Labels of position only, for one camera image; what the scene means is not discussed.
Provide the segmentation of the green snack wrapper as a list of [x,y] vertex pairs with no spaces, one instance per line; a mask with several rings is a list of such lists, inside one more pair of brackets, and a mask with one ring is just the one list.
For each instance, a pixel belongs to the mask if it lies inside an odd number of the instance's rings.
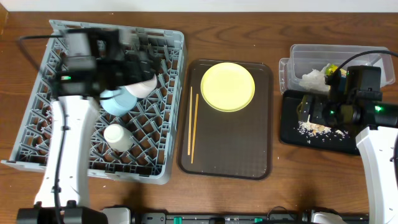
[[[328,64],[328,65],[326,66],[326,69],[325,69],[325,75],[326,75],[326,76],[332,75],[332,74],[337,70],[337,68],[338,68],[337,65]],[[340,69],[340,73],[341,73],[341,75],[342,75],[343,77],[345,77],[346,74],[347,74],[347,71],[346,71],[346,70],[343,70],[343,69]]]

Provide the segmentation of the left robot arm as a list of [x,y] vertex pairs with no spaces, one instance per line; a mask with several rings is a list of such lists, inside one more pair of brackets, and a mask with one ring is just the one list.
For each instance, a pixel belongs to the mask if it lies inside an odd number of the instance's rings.
[[49,79],[53,101],[49,158],[31,208],[17,213],[18,223],[108,223],[90,207],[89,148],[99,118],[101,94],[150,80],[159,64],[153,56],[133,56],[127,29],[80,28],[59,33],[67,55]]

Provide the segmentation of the small white cup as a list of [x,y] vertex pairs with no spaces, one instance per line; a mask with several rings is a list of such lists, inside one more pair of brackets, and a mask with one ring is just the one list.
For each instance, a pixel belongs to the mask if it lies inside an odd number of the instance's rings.
[[128,151],[133,145],[132,133],[120,124],[110,124],[103,136],[110,148],[118,152]]

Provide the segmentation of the light blue bowl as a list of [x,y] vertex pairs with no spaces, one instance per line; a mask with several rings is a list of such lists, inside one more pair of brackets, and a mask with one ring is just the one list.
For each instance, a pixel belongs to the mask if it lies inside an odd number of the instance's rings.
[[109,114],[122,116],[135,107],[137,98],[124,87],[117,90],[105,90],[100,94],[102,108]]

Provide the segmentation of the white tissue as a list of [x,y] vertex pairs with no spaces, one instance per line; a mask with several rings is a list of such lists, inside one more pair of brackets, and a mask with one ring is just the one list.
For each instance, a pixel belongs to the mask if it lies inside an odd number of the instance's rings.
[[325,72],[312,70],[304,74],[299,81],[299,85],[307,91],[328,92],[330,87],[325,84]]

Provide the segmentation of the white bowl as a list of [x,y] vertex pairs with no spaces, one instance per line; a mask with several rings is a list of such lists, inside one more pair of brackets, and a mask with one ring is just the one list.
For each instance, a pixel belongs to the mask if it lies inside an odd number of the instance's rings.
[[154,75],[150,80],[126,85],[125,89],[137,98],[146,98],[157,86],[157,76]]

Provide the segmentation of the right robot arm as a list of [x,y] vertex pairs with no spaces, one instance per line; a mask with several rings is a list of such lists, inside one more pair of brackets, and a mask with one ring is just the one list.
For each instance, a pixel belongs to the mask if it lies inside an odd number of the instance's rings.
[[397,223],[397,105],[382,102],[381,69],[350,66],[325,75],[328,95],[306,93],[298,119],[355,139],[369,199],[370,223]]

